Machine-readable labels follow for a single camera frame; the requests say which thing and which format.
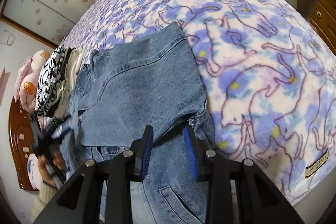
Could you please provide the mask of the white printed pillow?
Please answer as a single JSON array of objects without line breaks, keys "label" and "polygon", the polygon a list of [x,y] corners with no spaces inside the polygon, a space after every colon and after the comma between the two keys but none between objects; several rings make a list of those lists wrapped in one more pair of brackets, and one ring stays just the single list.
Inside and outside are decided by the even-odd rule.
[{"label": "white printed pillow", "polygon": [[42,176],[38,169],[38,158],[33,153],[28,157],[27,173],[33,190],[39,190],[41,188]]}]

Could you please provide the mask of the pink bear print quilt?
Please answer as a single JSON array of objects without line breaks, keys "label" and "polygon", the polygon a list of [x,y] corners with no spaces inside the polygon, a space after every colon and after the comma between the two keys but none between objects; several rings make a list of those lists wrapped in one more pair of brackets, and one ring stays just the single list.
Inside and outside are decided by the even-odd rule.
[{"label": "pink bear print quilt", "polygon": [[48,51],[37,51],[34,55],[30,55],[18,70],[13,97],[28,113],[35,110],[39,75],[49,58]]}]

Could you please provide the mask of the black white patterned folded garment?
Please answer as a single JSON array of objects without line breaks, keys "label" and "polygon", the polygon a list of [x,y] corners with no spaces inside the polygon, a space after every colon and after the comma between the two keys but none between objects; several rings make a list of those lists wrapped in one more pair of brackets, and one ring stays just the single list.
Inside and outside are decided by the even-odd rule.
[{"label": "black white patterned folded garment", "polygon": [[56,48],[42,67],[35,99],[35,112],[38,116],[46,116],[58,98],[57,89],[61,83],[68,50],[64,46]]}]

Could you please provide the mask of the purple cat print blanket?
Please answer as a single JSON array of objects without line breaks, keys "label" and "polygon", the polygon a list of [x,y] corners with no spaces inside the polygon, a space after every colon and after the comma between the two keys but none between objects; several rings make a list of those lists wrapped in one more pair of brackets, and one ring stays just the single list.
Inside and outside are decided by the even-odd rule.
[{"label": "purple cat print blanket", "polygon": [[97,0],[64,39],[88,57],[177,22],[217,147],[252,157],[291,204],[335,168],[335,56],[285,0]]}]

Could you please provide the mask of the blue denim jacket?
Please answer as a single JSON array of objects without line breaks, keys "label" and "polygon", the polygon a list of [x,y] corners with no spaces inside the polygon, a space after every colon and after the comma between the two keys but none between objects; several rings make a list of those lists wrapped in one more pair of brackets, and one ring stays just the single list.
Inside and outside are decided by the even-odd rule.
[{"label": "blue denim jacket", "polygon": [[108,50],[94,50],[68,103],[72,131],[61,145],[69,173],[86,159],[113,159],[154,131],[148,173],[131,184],[134,223],[203,223],[207,184],[189,170],[182,129],[208,147],[214,128],[193,52],[177,23]]}]

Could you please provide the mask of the brown wooden headboard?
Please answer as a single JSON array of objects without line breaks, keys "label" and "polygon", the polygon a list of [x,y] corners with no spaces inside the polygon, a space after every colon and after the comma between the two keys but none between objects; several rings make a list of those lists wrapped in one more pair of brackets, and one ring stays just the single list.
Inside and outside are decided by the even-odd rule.
[{"label": "brown wooden headboard", "polygon": [[21,107],[19,102],[11,101],[9,111],[9,143],[19,187],[23,190],[34,191],[27,170],[28,158],[33,149],[33,131],[29,121],[29,113]]}]

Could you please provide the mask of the light green folded garment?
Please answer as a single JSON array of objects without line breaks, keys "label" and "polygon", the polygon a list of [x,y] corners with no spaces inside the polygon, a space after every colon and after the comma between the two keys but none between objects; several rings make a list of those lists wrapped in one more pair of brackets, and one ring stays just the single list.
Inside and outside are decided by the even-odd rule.
[{"label": "light green folded garment", "polygon": [[70,97],[69,90],[69,80],[65,77],[63,80],[60,80],[56,85],[56,99],[54,102],[54,106],[56,110],[62,107],[64,104],[68,102]]}]

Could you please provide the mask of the cream folded garment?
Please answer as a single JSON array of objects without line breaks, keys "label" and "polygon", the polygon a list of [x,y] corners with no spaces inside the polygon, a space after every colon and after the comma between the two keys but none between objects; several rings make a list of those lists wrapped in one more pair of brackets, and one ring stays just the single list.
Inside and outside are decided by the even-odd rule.
[{"label": "cream folded garment", "polygon": [[83,56],[84,54],[82,53],[81,50],[78,50],[75,48],[75,50],[77,51],[77,57],[75,59],[75,65],[72,67],[72,71],[71,71],[71,78],[70,78],[70,91],[72,92],[72,89],[75,86],[76,83],[76,79],[77,79],[77,74],[81,68],[81,64],[82,64],[82,60],[83,60]]}]

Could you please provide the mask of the orange wooden drawer cabinet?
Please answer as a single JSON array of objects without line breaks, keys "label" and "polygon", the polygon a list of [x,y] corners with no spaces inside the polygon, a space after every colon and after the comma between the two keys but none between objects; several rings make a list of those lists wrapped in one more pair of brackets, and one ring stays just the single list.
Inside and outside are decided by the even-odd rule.
[{"label": "orange wooden drawer cabinet", "polygon": [[336,2],[317,0],[310,20],[319,36],[335,55],[336,50]]}]

